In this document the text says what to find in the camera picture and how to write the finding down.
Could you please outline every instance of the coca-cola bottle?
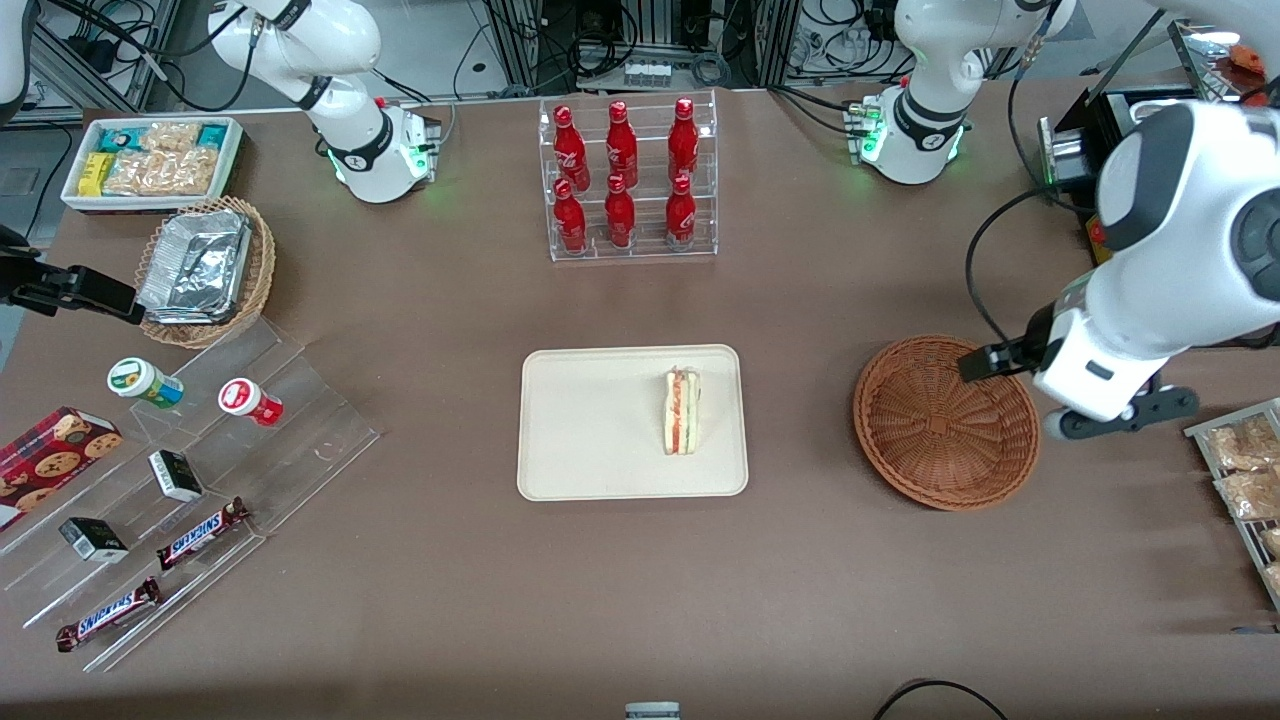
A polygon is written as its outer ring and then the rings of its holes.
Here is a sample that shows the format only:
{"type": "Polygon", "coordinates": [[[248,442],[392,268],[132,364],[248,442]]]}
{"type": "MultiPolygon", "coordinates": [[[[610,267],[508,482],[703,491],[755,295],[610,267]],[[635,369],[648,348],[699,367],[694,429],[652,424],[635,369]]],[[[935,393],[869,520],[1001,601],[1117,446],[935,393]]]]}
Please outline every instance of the coca-cola bottle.
{"type": "Polygon", "coordinates": [[[556,215],[556,232],[561,236],[561,245],[570,255],[586,252],[586,214],[582,213],[582,204],[573,197],[573,187],[566,178],[556,178],[552,186],[556,191],[556,205],[552,213],[556,215]]]}
{"type": "Polygon", "coordinates": [[[694,124],[694,101],[689,97],[676,100],[676,122],[667,136],[667,174],[676,182],[680,173],[694,177],[698,169],[698,126],[694,124]]]}
{"type": "Polygon", "coordinates": [[[586,143],[573,127],[573,113],[559,105],[552,114],[556,118],[556,164],[573,183],[573,192],[586,192],[591,187],[591,172],[586,169],[586,143]]]}
{"type": "Polygon", "coordinates": [[[621,174],[627,187],[635,187],[640,182],[636,131],[627,120],[627,104],[621,100],[609,102],[609,135],[604,147],[609,154],[609,173],[621,174]]]}
{"type": "Polygon", "coordinates": [[[636,204],[627,192],[623,176],[609,176],[609,196],[604,199],[604,215],[609,220],[609,242],[626,250],[636,237],[636,204]]]}
{"type": "Polygon", "coordinates": [[[689,195],[692,183],[689,176],[681,173],[671,183],[671,197],[667,199],[667,245],[684,252],[694,243],[694,214],[698,213],[698,204],[689,195]]]}

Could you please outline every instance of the wicker basket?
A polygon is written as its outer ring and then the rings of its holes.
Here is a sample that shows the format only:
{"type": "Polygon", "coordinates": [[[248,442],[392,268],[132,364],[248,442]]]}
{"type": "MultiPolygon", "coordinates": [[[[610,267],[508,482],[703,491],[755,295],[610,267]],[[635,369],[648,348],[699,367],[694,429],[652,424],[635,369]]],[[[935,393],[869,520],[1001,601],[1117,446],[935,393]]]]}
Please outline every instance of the wicker basket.
{"type": "Polygon", "coordinates": [[[854,429],[872,465],[911,500],[978,510],[1007,500],[1039,456],[1041,425],[1014,378],[960,379],[977,346],[918,336],[882,350],[854,392],[854,429]]]}
{"type": "MultiPolygon", "coordinates": [[[[150,320],[142,322],[142,332],[151,340],[166,345],[178,345],[188,350],[204,350],[215,340],[230,333],[238,327],[251,324],[262,313],[266,297],[271,292],[271,273],[275,272],[275,240],[271,228],[266,227],[262,215],[248,202],[237,197],[219,197],[183,208],[179,215],[212,213],[215,210],[236,210],[253,222],[253,236],[250,238],[250,255],[244,263],[244,279],[241,284],[241,302],[236,315],[221,325],[161,325],[150,320]]],[[[142,251],[142,261],[133,275],[133,286],[142,287],[142,281],[151,266],[151,254],[155,252],[160,228],[151,233],[151,242],[142,251]]]]}

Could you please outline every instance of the brown tabletop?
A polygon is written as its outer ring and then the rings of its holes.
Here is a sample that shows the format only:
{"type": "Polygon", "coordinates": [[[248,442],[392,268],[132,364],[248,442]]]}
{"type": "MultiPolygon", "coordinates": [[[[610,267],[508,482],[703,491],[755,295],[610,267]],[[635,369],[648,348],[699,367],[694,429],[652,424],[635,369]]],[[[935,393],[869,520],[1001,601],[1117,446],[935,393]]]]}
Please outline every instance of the brown tabletop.
{"type": "MultiPolygon", "coordinates": [[[[1028,82],[1025,132],[1078,86],[1028,82]]],[[[465,106],[439,181],[384,206],[334,182],[305,115],[243,115],[233,191],[279,247],[268,315],[387,434],[111,673],[5,607],[0,716],[618,717],[669,698],[690,720],[847,719],[920,676],[1010,716],[1276,716],[1280,638],[1228,634],[1275,615],[1180,427],[1047,442],[1027,487],[977,514],[899,496],[851,438],[855,378],[886,343],[991,340],[961,263],[1027,187],[1006,87],[925,187],[850,167],[765,92],[719,92],[721,255],[645,266],[547,258],[536,101],[465,106]],[[742,361],[742,495],[520,496],[526,355],[710,342],[742,361]]],[[[51,260],[132,277],[155,223],[69,211],[51,260]]],[[[978,282],[1010,328],[1089,266],[1073,218],[1034,202],[984,242],[978,282]]],[[[131,354],[187,356],[88,313],[28,315],[0,437],[64,404],[123,413],[102,373],[131,354]]],[[[1194,352],[1166,379],[1210,418],[1280,395],[1274,368],[1194,352]]],[[[970,716],[945,692],[911,706],[970,716]]]]}

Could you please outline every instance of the small black box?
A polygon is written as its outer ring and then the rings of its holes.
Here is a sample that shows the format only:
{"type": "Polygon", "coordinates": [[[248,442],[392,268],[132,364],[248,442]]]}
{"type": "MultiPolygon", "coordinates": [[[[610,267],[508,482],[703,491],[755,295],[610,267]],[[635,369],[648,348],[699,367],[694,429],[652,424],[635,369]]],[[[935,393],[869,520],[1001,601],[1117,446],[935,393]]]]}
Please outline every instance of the small black box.
{"type": "Polygon", "coordinates": [[[129,548],[124,547],[120,538],[104,520],[93,518],[68,518],[58,532],[67,538],[76,553],[83,560],[97,560],[100,562],[119,562],[129,548]]]}
{"type": "Polygon", "coordinates": [[[187,462],[187,456],[172,450],[157,450],[151,454],[151,471],[160,483],[160,492],[165,497],[193,502],[200,500],[204,488],[196,479],[196,471],[187,462]]]}

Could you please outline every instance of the aluminum foil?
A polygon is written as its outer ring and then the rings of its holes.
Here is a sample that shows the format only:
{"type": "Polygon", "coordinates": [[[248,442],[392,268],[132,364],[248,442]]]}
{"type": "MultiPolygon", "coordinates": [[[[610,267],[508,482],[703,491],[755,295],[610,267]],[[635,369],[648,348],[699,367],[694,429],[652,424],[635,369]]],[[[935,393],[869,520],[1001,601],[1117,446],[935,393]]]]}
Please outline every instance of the aluminum foil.
{"type": "Polygon", "coordinates": [[[236,315],[252,222],[234,210],[177,215],[156,238],[138,291],[146,319],[221,324],[236,315]]]}

